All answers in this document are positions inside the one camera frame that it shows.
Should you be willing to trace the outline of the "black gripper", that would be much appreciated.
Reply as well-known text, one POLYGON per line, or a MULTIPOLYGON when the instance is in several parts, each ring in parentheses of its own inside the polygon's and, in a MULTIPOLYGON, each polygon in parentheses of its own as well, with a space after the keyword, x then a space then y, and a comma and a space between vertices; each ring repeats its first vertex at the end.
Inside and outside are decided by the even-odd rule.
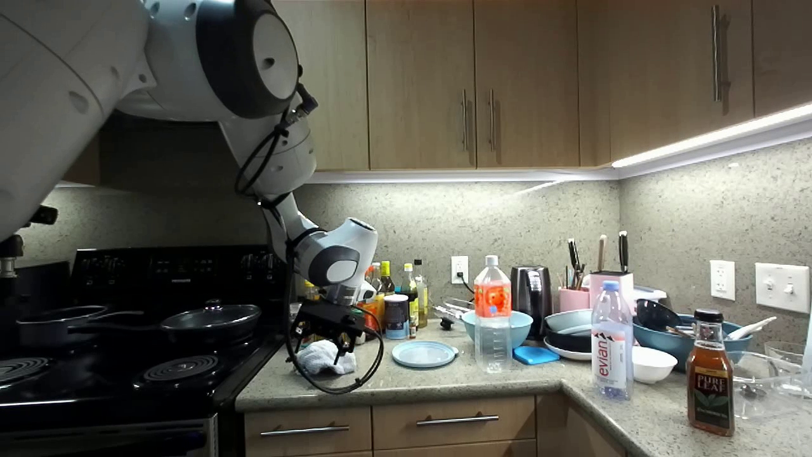
POLYGON ((354 354, 365 334, 365 315, 356 308, 304 302, 295 317, 295 330, 303 339, 320 335, 335 344, 340 354, 354 354))

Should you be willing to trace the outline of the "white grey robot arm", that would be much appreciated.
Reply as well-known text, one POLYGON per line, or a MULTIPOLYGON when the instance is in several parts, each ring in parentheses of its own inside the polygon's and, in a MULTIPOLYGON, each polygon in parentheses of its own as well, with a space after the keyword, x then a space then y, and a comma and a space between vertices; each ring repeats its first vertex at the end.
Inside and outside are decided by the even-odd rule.
POLYGON ((379 235, 297 208, 314 173, 313 110, 271 0, 0 0, 0 239, 35 219, 113 115, 213 123, 274 254, 325 293, 299 315, 356 320, 379 235))

